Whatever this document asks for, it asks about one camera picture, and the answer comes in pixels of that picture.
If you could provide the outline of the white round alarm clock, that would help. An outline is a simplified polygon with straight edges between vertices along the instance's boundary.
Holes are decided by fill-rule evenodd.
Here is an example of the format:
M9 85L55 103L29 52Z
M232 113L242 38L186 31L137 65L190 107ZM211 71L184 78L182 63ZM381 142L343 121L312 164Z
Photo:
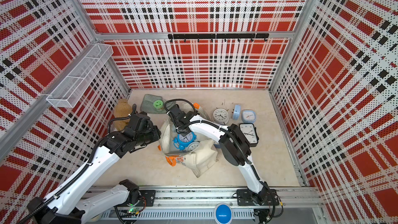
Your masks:
M217 124L227 125L229 122L229 113L223 108L216 109L212 114L213 120Z

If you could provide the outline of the cream canvas tote bag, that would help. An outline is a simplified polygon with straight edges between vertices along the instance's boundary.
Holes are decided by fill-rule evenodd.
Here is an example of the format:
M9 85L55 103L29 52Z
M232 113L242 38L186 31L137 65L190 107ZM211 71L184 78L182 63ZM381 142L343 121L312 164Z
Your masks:
M189 168L196 177L200 177L217 162L217 150L214 148L214 141L198 132L193 132L200 142L194 151L180 151L174 147L173 139L177 137L177 129L172 123L171 118L164 120L161 127L161 137L158 149L163 152L167 162L174 167L181 164Z

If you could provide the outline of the light blue alarm clock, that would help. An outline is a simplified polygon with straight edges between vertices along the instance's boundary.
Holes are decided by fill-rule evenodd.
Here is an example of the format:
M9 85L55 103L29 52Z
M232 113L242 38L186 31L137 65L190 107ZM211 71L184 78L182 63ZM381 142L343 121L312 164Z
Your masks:
M241 106L239 104L236 104L233 108L232 112L232 119L233 120L238 120L241 112Z

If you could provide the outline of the white blue oval clock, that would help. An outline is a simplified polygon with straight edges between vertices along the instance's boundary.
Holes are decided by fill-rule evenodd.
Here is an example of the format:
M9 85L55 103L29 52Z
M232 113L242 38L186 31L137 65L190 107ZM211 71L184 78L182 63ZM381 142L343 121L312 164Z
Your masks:
M241 119L243 123L255 123L257 116L253 110L243 110L241 113Z

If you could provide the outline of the black rectangular alarm clock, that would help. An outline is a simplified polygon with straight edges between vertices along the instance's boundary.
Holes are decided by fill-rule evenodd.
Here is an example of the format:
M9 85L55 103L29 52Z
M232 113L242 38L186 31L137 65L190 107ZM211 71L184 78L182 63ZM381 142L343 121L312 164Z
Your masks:
M259 143L259 137L255 125L253 123L240 123L239 128L246 137L249 146L256 147Z

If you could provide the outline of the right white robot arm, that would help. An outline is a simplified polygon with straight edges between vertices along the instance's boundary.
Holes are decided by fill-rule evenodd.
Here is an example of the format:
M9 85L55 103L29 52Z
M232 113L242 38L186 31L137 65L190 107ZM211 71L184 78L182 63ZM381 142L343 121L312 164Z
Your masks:
M194 132L218 143L226 161L238 167L244 177L251 199L257 205L278 206L279 198L258 174L252 160L249 142L240 128L235 124L219 125L202 118L192 103L189 103L192 111L187 113L177 104L169 106L172 102L178 101L189 102L184 99L173 99L164 103L166 114L171 118L177 133L187 135Z

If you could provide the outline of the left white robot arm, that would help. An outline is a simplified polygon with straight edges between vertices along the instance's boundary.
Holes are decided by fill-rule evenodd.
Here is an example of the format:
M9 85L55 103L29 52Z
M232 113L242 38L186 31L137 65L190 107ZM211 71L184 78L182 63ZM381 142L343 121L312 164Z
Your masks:
M89 159L61 186L43 198L31 200L27 206L29 214L20 223L32 220L36 224L85 224L111 207L125 203L136 205L144 201L140 188L128 179L95 197L83 199L100 176L124 155L160 139L158 127L147 113L137 113L136 106L126 119L127 126L100 139Z

